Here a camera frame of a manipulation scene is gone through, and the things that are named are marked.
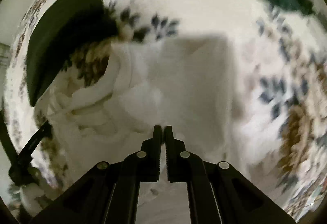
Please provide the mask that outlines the floral bed quilt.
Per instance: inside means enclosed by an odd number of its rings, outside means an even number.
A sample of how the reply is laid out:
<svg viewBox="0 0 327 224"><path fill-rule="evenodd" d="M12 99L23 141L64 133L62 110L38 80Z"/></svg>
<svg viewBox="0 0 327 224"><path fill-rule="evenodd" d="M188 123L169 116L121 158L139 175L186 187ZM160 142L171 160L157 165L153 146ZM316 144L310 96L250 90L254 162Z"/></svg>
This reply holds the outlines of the floral bed quilt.
<svg viewBox="0 0 327 224"><path fill-rule="evenodd" d="M4 119L18 152L42 126L36 124L29 103L26 56L34 28L55 1L33 2L12 45L4 88ZM225 33L236 38L242 52L237 66L242 80L239 98L243 116L232 126L242 165L237 167L225 161L294 223L309 211L310 205L321 203L326 195L326 29L315 25L297 28L287 21L263 17L225 29L199 24L185 28L181 21L155 28L120 27L117 20L110 16L109 19L118 27L118 35L110 38L123 41L146 43L205 33ZM33 165L40 145L41 142L32 153L31 173L35 182L15 185L14 189L21 222L36 216L55 200L40 188L42 174Z"/></svg>

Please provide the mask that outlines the folded black garment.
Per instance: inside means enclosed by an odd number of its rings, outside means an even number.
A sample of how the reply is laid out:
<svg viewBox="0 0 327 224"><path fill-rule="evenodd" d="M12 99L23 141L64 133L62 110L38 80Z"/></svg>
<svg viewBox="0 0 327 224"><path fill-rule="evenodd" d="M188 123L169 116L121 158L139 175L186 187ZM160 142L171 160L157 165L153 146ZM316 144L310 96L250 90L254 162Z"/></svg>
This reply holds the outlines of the folded black garment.
<svg viewBox="0 0 327 224"><path fill-rule="evenodd" d="M27 91L33 107L71 54L118 35L103 0L57 0L38 21L28 43Z"/></svg>

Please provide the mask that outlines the white t-shirt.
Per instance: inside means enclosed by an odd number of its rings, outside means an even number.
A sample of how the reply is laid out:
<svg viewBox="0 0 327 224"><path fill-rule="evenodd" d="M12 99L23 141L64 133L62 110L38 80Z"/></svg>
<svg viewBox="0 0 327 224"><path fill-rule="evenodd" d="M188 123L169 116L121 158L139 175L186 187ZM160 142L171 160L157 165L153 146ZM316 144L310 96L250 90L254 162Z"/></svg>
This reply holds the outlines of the white t-shirt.
<svg viewBox="0 0 327 224"><path fill-rule="evenodd" d="M123 161L171 126L207 161L241 167L233 123L243 116L240 42L225 33L139 43L116 38L43 60L34 88L37 125L49 123L33 165L56 199L100 161Z"/></svg>

